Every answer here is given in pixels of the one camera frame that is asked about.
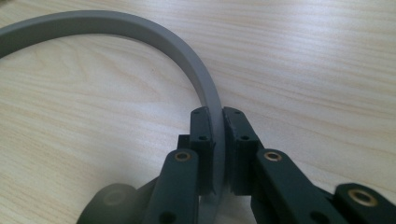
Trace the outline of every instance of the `curved gray rubber band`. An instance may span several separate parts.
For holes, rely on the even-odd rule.
[[[209,108],[216,141],[214,190],[202,197],[199,223],[214,222],[224,174],[224,128],[219,95],[212,78],[195,52],[177,35],[152,21],[113,11],[71,11],[17,22],[0,29],[0,58],[46,40],[83,34],[130,37],[145,42],[169,56],[190,79],[201,100]]]

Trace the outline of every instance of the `wooden table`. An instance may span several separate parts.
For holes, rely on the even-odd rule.
[[[78,9],[155,21],[202,58],[223,105],[314,184],[396,203],[394,1],[0,1],[0,26]],[[0,60],[0,223],[75,223],[101,187],[161,171],[199,107],[158,50],[104,35],[47,41]],[[255,223],[226,193],[216,223]]]

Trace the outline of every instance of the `small hole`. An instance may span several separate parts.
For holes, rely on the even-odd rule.
[[[119,205],[125,200],[125,192],[120,189],[111,190],[103,199],[103,202],[107,206]]]
[[[282,160],[282,156],[276,152],[266,152],[264,153],[265,159],[268,161],[280,161]]]
[[[171,212],[163,212],[160,214],[161,224],[172,224],[176,221],[176,215]]]
[[[187,161],[191,158],[191,155],[187,152],[179,152],[175,155],[177,161]]]
[[[320,212],[311,212],[310,214],[312,220],[314,220],[318,224],[328,224],[330,220],[323,213]]]
[[[361,205],[368,207],[374,207],[378,205],[376,198],[365,190],[350,189],[347,193],[353,201]]]

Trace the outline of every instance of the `rubber seal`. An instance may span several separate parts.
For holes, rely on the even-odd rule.
[[[216,194],[201,198],[199,223],[214,222],[224,179],[224,126],[215,84],[197,54],[177,35],[152,21],[130,14],[71,11],[20,21],[0,29],[0,58],[46,40],[84,34],[119,35],[145,42],[169,56],[190,79],[202,105],[208,107],[216,142],[213,183]]]

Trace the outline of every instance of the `wood grain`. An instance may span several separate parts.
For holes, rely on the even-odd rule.
[[[328,191],[357,182],[396,203],[393,1],[8,0],[0,27],[77,9],[175,32],[266,147]],[[0,60],[0,78],[0,223],[75,223],[104,185],[144,185],[200,105],[169,58],[111,36],[20,50]],[[217,223],[255,223],[248,204],[226,194]]]

